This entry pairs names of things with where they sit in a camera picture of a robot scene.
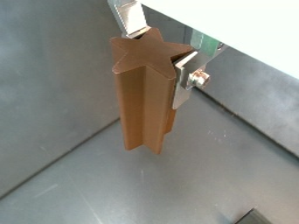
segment bolt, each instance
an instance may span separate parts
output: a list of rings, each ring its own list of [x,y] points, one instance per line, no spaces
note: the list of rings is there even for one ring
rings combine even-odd
[[[191,73],[190,83],[198,88],[205,88],[211,80],[211,76],[202,69]]]

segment star-shaped prism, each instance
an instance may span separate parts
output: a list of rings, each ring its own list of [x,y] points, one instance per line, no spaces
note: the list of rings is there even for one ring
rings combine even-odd
[[[111,45],[126,149],[145,144],[159,154],[175,118],[174,62],[193,47],[165,42],[157,28],[141,39],[113,38]]]

